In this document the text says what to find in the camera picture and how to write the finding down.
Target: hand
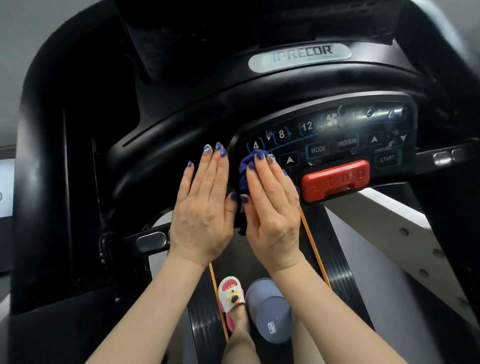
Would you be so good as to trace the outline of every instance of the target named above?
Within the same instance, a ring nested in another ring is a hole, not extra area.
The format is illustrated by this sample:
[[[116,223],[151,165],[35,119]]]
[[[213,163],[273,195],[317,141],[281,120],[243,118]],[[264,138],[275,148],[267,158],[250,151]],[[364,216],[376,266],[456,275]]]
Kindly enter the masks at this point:
[[[170,227],[170,254],[188,259],[203,267],[216,259],[233,235],[238,193],[227,198],[228,157],[217,143],[204,153],[192,182],[194,166],[188,163]]]
[[[247,239],[272,276],[303,259],[299,250],[299,195],[273,155],[258,153],[255,162],[248,165],[247,180],[252,196],[241,196]]]

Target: foot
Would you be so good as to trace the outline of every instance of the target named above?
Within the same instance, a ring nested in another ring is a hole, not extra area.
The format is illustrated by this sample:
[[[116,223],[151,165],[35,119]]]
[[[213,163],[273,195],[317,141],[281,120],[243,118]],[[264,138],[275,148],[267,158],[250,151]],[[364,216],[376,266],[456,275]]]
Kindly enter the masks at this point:
[[[250,332],[250,323],[248,321],[247,309],[244,304],[240,303],[236,305],[230,310],[229,314],[235,325],[235,330],[241,329]]]

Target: leg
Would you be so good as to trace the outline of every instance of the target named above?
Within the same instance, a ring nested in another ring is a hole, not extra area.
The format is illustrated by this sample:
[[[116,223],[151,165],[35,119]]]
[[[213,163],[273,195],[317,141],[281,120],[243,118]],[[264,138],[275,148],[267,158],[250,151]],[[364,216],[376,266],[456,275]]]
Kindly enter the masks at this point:
[[[325,364],[317,346],[300,318],[292,312],[292,349],[295,364]]]
[[[245,305],[239,304],[229,314],[235,324],[235,331],[225,347],[222,364],[260,364],[249,334],[250,324]]]

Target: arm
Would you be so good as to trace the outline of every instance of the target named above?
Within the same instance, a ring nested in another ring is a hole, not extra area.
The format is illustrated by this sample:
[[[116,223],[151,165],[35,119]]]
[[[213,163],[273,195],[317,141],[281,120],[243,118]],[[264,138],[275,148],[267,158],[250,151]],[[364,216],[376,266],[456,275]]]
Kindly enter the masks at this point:
[[[157,278],[114,327],[87,364],[158,364],[208,263],[233,234],[238,194],[225,199],[227,151],[205,146],[192,183],[185,169],[170,228],[170,253]]]
[[[292,180],[257,154],[244,204],[247,238],[328,364],[405,361],[315,273],[299,250],[300,200]]]

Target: person's left hand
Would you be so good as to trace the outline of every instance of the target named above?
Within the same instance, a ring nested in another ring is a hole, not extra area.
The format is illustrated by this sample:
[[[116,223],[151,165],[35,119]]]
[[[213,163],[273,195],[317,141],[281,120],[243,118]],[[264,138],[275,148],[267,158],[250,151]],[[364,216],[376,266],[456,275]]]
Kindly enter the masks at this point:
[[[203,267],[216,259],[233,235],[233,220],[239,195],[227,198],[228,157],[217,143],[204,153],[193,180],[194,166],[188,162],[183,173],[170,227],[170,254]]]

